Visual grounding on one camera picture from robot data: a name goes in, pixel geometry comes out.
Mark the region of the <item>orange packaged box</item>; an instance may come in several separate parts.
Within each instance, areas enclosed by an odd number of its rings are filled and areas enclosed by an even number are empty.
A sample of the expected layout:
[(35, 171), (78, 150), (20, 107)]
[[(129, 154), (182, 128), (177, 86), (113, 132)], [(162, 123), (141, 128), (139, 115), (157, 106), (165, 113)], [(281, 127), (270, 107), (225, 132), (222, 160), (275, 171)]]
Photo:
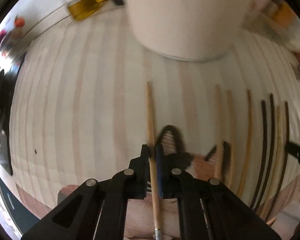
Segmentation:
[(285, 0), (271, 0), (268, 16), (280, 27), (288, 28), (296, 18), (296, 13)]

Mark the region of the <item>amber wooden chopstick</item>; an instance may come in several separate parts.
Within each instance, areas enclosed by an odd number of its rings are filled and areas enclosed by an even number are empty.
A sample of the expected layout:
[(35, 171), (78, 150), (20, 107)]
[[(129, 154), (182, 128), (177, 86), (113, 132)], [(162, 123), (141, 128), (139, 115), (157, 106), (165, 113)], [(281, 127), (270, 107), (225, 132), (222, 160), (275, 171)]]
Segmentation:
[(239, 188), (237, 190), (237, 196), (241, 198), (243, 196), (244, 187), (247, 179), (249, 163), (250, 163), (250, 155), (251, 155), (251, 140), (253, 133), (253, 102), (251, 96), (251, 90), (247, 90), (247, 101), (248, 101), (248, 131), (247, 131), (247, 144), (245, 148), (245, 159), (242, 168), (241, 180), (239, 184)]

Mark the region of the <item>tan wooden chopstick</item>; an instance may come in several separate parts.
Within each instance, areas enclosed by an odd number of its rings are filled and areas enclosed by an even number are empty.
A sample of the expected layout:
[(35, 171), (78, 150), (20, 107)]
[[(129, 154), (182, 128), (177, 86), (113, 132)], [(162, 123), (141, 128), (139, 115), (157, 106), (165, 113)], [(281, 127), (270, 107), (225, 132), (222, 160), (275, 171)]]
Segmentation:
[(234, 110), (234, 100), (232, 97), (232, 91), (226, 92), (227, 102), (229, 107), (229, 120), (230, 120), (230, 166), (228, 172), (227, 187), (232, 189), (235, 178), (235, 146), (236, 146), (236, 117)]

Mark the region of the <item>orange capped bottle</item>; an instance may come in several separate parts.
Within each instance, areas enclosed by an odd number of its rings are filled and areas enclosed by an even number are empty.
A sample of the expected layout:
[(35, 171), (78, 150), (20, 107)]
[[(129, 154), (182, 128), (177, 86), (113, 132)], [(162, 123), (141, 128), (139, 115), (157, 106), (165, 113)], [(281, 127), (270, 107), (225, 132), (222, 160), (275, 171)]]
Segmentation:
[(23, 27), (25, 19), (23, 17), (16, 17), (14, 20), (14, 28), (10, 31), (11, 38), (19, 39), (23, 36)]

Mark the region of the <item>striped cat face placemat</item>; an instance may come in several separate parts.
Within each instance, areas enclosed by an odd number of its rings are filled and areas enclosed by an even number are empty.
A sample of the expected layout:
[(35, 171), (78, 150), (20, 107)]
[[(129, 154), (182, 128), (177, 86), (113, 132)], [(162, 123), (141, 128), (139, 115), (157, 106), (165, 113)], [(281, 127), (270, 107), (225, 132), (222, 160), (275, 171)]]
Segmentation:
[[(298, 68), (295, 53), (247, 28), (240, 29), (223, 55), (197, 62), (165, 57), (147, 49), (133, 34), (124, 8), (106, 10), (82, 22), (63, 20), (31, 43), (17, 78), (10, 151), (21, 202), (39, 222), (86, 180), (105, 181), (127, 169), (130, 161), (140, 156), (142, 146), (148, 146), (149, 81), (155, 159), (156, 146), (161, 145), (176, 167), (203, 181), (216, 178), (215, 86), (220, 85), (223, 163), (219, 181), (226, 187), (230, 166), (226, 92), (232, 91), (236, 146), (235, 178), (230, 190), (235, 195), (245, 159), (247, 90), (251, 90), (251, 155), (240, 198), (250, 208), (261, 162), (261, 101), (267, 103), (270, 125), (269, 94), (274, 96), (275, 130), (277, 106), (281, 106), (284, 126), (284, 102), (288, 101), (289, 141), (300, 145)], [(123, 239), (155, 237), (149, 157), (146, 178), (145, 198), (128, 201)], [(255, 213), (258, 217), (268, 186), (269, 181)], [(288, 153), (275, 217), (297, 198), (300, 165)], [(177, 200), (162, 198), (160, 191), (159, 200), (161, 238), (181, 239)]]

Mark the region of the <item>white cylindrical utensil holder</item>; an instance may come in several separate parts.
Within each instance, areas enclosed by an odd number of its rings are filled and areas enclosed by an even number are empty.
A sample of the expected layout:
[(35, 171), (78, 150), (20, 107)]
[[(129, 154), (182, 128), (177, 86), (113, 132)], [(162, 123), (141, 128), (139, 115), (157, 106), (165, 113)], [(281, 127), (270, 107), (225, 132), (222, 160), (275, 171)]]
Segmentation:
[(146, 48), (183, 61), (223, 55), (251, 0), (126, 0), (133, 34)]

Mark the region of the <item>dark black chopstick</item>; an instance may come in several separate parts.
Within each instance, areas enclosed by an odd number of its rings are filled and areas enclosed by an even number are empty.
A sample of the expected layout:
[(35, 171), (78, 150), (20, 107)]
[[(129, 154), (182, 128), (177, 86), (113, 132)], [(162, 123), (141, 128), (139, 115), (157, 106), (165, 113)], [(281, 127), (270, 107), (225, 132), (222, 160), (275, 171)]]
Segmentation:
[(257, 197), (257, 202), (254, 206), (254, 213), (257, 212), (261, 201), (263, 199), (263, 195), (265, 193), (267, 183), (269, 180), (271, 165), (273, 162), (274, 155), (274, 142), (275, 142), (275, 106), (274, 106), (274, 96), (273, 94), (269, 94), (269, 102), (270, 102), (270, 125), (268, 125), (268, 143), (267, 143), (267, 155), (266, 155), (266, 164), (263, 174), (263, 179), (260, 187), (260, 191)]

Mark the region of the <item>light wooden chopstick silver tip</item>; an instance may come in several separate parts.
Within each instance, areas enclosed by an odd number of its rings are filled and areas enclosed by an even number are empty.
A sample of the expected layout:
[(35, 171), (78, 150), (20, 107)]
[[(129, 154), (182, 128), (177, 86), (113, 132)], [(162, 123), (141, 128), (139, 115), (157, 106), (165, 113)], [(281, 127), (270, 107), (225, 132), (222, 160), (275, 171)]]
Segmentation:
[(157, 164), (155, 159), (155, 129), (154, 129), (154, 110), (152, 99), (152, 86), (148, 81), (146, 84), (146, 103), (147, 103), (147, 140), (149, 146), (149, 172), (152, 191), (152, 206), (155, 228), (155, 239), (161, 239), (161, 215), (158, 188)]

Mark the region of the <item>pale speckled chopstick gold bands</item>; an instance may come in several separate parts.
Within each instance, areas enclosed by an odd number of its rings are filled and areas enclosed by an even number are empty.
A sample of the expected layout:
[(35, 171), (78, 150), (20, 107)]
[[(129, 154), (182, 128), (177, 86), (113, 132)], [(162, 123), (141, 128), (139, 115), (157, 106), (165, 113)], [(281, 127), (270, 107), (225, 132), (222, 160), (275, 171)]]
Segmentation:
[(271, 201), (273, 200), (279, 184), (279, 169), (281, 167), (281, 141), (282, 141), (282, 109), (278, 105), (276, 109), (276, 130), (275, 130), (275, 159), (271, 165), (272, 174), (269, 178), (269, 186), (260, 217), (267, 221), (270, 214)]

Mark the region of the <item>dark brown chopstick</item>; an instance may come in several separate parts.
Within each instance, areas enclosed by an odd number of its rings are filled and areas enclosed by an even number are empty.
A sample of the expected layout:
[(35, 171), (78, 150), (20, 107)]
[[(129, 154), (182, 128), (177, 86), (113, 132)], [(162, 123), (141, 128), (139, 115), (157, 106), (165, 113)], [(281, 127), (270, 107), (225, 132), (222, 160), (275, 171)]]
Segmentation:
[(279, 195), (281, 192), (281, 188), (283, 185), (286, 169), (287, 169), (287, 162), (288, 162), (288, 153), (286, 152), (286, 143), (289, 142), (289, 137), (290, 137), (290, 118), (289, 118), (289, 104), (288, 101), (284, 102), (284, 126), (281, 128), (281, 131), (283, 131), (283, 135), (279, 139), (279, 146), (277, 146), (277, 149), (279, 150), (280, 158), (282, 160), (280, 169), (279, 169), (279, 181), (277, 182), (277, 186), (275, 187), (276, 191), (273, 196), (269, 200), (268, 204), (268, 212), (267, 216), (265, 218), (266, 222), (270, 221), (275, 217), (274, 215), (274, 210), (275, 207), (277, 206), (277, 202), (279, 200)]

